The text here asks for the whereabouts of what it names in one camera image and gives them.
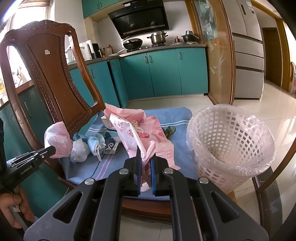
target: chair backrest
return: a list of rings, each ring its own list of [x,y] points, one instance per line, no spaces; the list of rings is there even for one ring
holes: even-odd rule
[[[84,101],[71,78],[65,56],[65,35],[69,36],[78,69],[93,97],[93,106]],[[71,138],[105,108],[101,94],[86,68],[75,29],[71,25],[43,20],[10,30],[0,44],[0,66],[9,102],[33,150],[39,150],[43,145],[35,136],[18,99],[7,56],[7,46],[10,45],[22,58],[53,121],[63,121]]]

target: refrigerator handle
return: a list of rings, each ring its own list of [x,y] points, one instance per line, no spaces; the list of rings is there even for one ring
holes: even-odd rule
[[[242,11],[244,12],[244,15],[246,15],[246,11],[244,10],[244,6],[241,4]]]

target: trash can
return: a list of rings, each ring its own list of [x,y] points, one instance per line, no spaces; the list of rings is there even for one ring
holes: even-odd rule
[[[266,171],[276,154],[273,135],[264,122],[232,105],[199,111],[190,119],[186,135],[198,175],[226,194]]]

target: silver screw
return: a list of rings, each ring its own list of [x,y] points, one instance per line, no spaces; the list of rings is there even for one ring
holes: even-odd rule
[[[208,184],[208,183],[209,183],[209,179],[206,178],[206,177],[201,177],[201,178],[199,179],[199,182],[200,182],[201,184]]]
[[[94,183],[94,179],[93,179],[93,178],[88,178],[88,179],[86,179],[86,180],[84,181],[84,183],[85,183],[86,185],[93,185],[93,183]]]
[[[119,173],[120,173],[121,175],[126,175],[126,174],[128,174],[128,169],[126,169],[126,168],[121,168],[121,169],[119,170]]]
[[[165,174],[172,174],[174,172],[173,169],[167,167],[166,169],[164,169]]]

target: wooden chair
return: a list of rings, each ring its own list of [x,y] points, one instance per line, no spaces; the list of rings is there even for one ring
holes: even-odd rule
[[[69,36],[78,69],[94,99],[93,106],[84,101],[70,76],[65,57],[65,35]],[[48,107],[48,114],[54,122],[65,123],[71,138],[92,116],[105,109],[101,94],[86,68],[72,26],[43,20],[9,31],[0,44],[0,66],[15,117],[33,150],[41,149],[43,144],[35,136],[18,99],[7,56],[7,46],[10,45],[19,52],[43,103]],[[45,163],[57,173],[59,180],[66,186],[71,189],[76,186],[66,180],[62,166],[57,160],[50,159]],[[139,215],[141,219],[151,217],[161,221],[169,220],[171,215],[169,202],[129,198],[123,200],[123,211]]]

